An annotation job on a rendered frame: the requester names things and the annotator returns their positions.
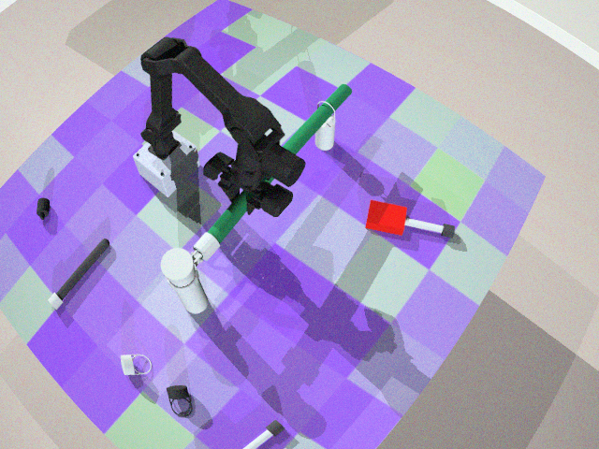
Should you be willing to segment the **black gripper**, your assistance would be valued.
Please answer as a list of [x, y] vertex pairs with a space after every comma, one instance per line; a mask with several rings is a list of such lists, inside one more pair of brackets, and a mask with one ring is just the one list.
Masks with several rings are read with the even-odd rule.
[[[231, 167], [229, 167], [231, 165]], [[292, 202], [293, 192], [276, 183], [272, 185], [267, 181], [261, 182], [265, 177], [265, 172], [259, 167], [242, 166], [237, 158], [227, 156], [222, 152], [215, 154], [205, 165], [203, 175], [212, 181], [218, 179], [219, 187], [232, 201], [240, 195], [240, 188], [248, 193], [253, 193], [253, 197], [247, 202], [248, 215], [254, 209], [262, 209], [272, 217], [278, 217], [285, 208]]]

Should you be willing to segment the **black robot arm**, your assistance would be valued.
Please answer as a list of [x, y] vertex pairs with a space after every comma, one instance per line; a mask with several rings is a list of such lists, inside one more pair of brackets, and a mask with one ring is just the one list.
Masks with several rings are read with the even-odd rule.
[[148, 151], [165, 161], [180, 145], [171, 132], [182, 115], [172, 107], [172, 73], [183, 74], [222, 113], [224, 127], [238, 142], [237, 161], [245, 167], [260, 166], [266, 181], [272, 177], [292, 186], [306, 162], [280, 146], [285, 135], [280, 123], [258, 100], [241, 95], [201, 55], [184, 39], [168, 36], [141, 54], [142, 70], [151, 81], [152, 112], [140, 133], [151, 144]]

